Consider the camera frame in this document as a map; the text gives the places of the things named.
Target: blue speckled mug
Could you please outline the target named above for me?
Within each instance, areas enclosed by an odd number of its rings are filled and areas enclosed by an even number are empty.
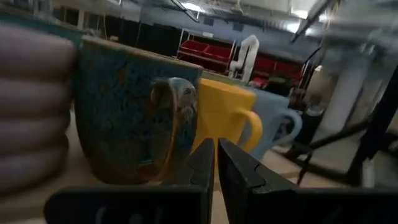
[[[76,126],[97,178],[161,180],[189,156],[202,67],[83,36],[78,69]]]

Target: ceramic mug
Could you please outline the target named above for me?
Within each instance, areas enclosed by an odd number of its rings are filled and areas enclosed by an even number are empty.
[[[269,148],[292,141],[299,134],[302,128],[302,119],[294,110],[288,109],[288,98],[248,86],[241,86],[240,88],[251,91],[257,95],[253,112],[260,116],[264,132],[259,144],[250,152],[250,155],[255,157],[257,160],[261,160]],[[294,128],[290,134],[274,140],[284,117],[292,119],[294,122]],[[250,125],[246,124],[238,145],[243,145],[250,135]]]
[[[78,68],[76,126],[97,178],[161,180],[189,156],[202,67],[83,36]]]
[[[196,149],[206,138],[213,138],[217,149],[218,138],[237,143],[246,120],[251,125],[251,135],[244,146],[250,151],[260,140],[260,117],[251,111],[256,95],[236,86],[201,78],[199,81],[198,124],[194,142]]]

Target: light blue mug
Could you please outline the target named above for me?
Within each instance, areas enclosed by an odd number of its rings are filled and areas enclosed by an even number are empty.
[[[292,141],[302,128],[302,119],[296,111],[288,109],[288,98],[248,86],[240,87],[252,91],[257,95],[257,100],[252,110],[261,118],[263,132],[258,145],[249,154],[257,160],[261,160],[266,151],[271,147]],[[274,140],[283,118],[286,117],[290,118],[294,123],[292,132]],[[251,127],[249,123],[246,123],[238,145],[241,146],[244,144],[250,135]]]

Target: gray ribbed object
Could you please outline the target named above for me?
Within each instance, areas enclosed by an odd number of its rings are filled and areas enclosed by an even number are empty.
[[[65,165],[75,57],[67,39],[0,23],[0,193]]]

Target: yellow mug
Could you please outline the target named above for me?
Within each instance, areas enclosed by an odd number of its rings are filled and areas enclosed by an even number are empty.
[[[256,95],[247,90],[206,78],[201,78],[198,87],[197,133],[193,142],[196,149],[206,138],[213,138],[218,147],[218,138],[239,141],[246,119],[252,127],[252,135],[244,146],[249,152],[262,136],[260,117],[251,109]]]

